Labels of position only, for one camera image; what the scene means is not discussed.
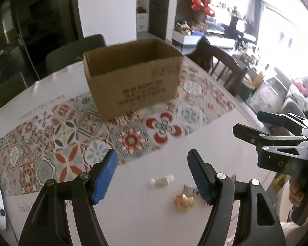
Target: human hand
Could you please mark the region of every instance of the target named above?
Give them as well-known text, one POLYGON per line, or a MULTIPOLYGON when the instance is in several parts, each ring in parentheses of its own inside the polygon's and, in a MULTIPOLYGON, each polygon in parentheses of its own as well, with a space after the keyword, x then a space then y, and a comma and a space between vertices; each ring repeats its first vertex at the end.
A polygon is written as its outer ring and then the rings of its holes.
POLYGON ((294 178, 294 177, 290 177, 290 202, 298 207, 300 206, 303 197, 304 197, 304 193, 302 191, 299 190, 300 188, 300 183, 294 178))

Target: wooden chair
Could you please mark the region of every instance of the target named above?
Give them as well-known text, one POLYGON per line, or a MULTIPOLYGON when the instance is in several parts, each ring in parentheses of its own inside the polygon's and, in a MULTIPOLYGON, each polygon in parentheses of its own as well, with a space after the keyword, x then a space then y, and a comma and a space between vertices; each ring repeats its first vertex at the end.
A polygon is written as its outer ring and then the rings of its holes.
POLYGON ((21 72, 12 76, 6 83, 0 86, 0 108, 27 88, 21 72))
POLYGON ((46 56, 47 73, 50 75, 68 65, 79 62, 82 60, 84 52, 104 46, 106 46, 106 42, 103 35, 96 34, 59 47, 46 56))
POLYGON ((206 43, 198 43, 196 49, 187 55, 192 61, 197 63, 207 73, 217 80, 224 81, 223 86, 235 97, 237 88, 247 73, 248 69, 241 69, 236 61, 223 50, 210 46, 206 43), (217 63, 213 66, 212 58, 217 58, 217 63), (224 68, 218 71, 219 64, 222 63, 224 68))

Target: cardboard box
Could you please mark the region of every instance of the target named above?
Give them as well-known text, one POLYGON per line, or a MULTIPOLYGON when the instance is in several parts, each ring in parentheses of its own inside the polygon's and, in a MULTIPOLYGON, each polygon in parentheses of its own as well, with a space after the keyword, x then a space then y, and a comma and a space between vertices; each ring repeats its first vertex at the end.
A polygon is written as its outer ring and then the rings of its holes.
POLYGON ((148 31, 148 15, 147 13, 137 14, 137 32, 148 31))
POLYGON ((156 39, 85 52, 84 73, 102 119, 172 99, 183 59, 177 49, 156 39))

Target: white tablecloth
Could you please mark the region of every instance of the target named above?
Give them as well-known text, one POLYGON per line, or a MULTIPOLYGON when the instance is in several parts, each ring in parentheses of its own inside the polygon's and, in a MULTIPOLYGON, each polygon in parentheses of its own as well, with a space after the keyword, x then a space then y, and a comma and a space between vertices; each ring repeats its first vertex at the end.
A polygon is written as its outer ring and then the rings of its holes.
MULTIPOLYGON (((197 67, 188 59, 186 62, 197 67)), ((195 185, 186 161, 190 149, 197 149, 204 161, 211 163, 218 172, 229 176, 236 174, 237 180, 244 182, 256 178, 265 189, 268 188, 274 173, 258 168, 255 147, 232 134, 236 123, 259 127, 236 99, 223 87, 218 88, 236 108, 191 135, 176 139, 160 150, 116 169, 105 199, 94 207, 109 245, 198 243, 211 207, 205 206, 197 197, 195 207, 186 213, 177 211, 173 204, 174 197, 182 192, 184 184, 195 185), (164 188, 155 189, 148 184, 150 178, 159 179, 170 174, 175 181, 164 188)), ((82 62, 36 82, 0 109, 0 138, 26 120, 87 91, 82 62)), ((37 194, 4 197, 17 238, 37 194)), ((67 206, 67 212, 74 245, 80 245, 71 205, 67 206)), ((236 227, 237 213, 238 202, 235 202, 232 231, 236 227)), ((10 225, 2 234, 11 245, 16 245, 10 225)))

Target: floral medallion pattern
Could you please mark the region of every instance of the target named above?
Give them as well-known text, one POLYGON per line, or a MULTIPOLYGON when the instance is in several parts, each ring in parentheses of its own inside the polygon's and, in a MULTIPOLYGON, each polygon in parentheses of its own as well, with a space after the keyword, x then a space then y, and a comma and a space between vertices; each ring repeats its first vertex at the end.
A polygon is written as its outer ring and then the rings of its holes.
POLYGON ((174 99, 107 122, 90 92, 46 108, 0 138, 2 193, 40 191, 50 178, 73 180, 110 148, 124 164, 196 132, 234 109, 216 84, 204 70, 184 63, 174 99))

